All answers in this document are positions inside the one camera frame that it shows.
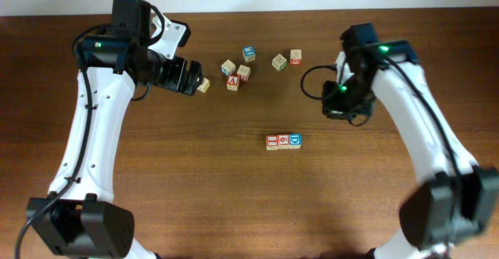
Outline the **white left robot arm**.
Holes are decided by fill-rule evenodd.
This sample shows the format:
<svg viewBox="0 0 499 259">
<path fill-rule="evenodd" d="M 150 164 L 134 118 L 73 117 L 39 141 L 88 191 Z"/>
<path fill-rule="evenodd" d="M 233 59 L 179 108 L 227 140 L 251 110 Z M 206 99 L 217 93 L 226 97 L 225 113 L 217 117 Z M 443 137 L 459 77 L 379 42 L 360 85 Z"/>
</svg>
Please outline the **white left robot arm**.
<svg viewBox="0 0 499 259">
<path fill-rule="evenodd" d="M 190 36 L 144 0 L 113 0 L 111 22 L 72 45 L 78 98 L 62 163 L 44 198 L 27 205 L 27 227 L 49 250 L 69 258 L 152 258 L 135 238 L 133 214 L 113 202 L 115 156 L 126 109 L 139 85 L 193 95 L 199 62 L 176 49 Z"/>
</svg>

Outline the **red number 9 block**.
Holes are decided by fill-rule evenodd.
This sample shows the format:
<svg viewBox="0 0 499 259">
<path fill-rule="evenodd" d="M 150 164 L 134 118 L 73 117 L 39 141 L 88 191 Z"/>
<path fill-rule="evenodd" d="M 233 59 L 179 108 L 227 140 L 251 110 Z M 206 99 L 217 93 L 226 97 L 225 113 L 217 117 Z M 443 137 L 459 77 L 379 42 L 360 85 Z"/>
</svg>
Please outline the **red number 9 block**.
<svg viewBox="0 0 499 259">
<path fill-rule="evenodd" d="M 290 147 L 290 135 L 289 134 L 279 134 L 278 138 L 278 148 L 279 149 L 289 149 Z"/>
</svg>

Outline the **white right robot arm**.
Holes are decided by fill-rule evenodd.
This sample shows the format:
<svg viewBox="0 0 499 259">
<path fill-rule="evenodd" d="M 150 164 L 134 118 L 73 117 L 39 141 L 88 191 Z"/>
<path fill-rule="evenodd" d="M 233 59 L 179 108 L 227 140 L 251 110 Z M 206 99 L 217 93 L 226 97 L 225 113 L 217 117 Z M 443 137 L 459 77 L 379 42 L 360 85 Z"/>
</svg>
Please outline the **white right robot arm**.
<svg viewBox="0 0 499 259">
<path fill-rule="evenodd" d="M 329 119 L 369 119 L 387 109 L 412 159 L 417 189 L 401 205 L 400 228 L 368 258 L 448 258 L 451 248 L 486 232 L 498 199 L 498 170 L 482 168 L 460 143 L 406 40 L 379 41 L 370 23 L 341 36 L 342 51 L 324 83 Z"/>
</svg>

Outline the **red letter I block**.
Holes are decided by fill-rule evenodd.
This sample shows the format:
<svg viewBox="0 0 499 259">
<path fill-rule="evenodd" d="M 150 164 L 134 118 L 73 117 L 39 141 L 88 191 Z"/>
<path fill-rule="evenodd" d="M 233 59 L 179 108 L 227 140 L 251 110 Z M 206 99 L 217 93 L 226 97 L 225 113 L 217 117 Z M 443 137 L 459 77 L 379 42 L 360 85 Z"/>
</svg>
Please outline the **red letter I block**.
<svg viewBox="0 0 499 259">
<path fill-rule="evenodd" d="M 275 135 L 266 136 L 266 149 L 268 151 L 277 150 L 278 149 L 278 137 Z"/>
</svg>

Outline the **blue letter D block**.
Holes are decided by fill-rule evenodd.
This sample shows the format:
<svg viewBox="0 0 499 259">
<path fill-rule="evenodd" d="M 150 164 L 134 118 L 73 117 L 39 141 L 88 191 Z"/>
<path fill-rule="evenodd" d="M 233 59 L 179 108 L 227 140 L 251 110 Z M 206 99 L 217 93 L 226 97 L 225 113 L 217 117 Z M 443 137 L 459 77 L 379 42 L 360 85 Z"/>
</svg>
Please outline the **blue letter D block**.
<svg viewBox="0 0 499 259">
<path fill-rule="evenodd" d="M 302 146 L 302 136 L 297 133 L 293 133 L 289 135 L 289 148 L 290 149 L 299 149 Z"/>
</svg>

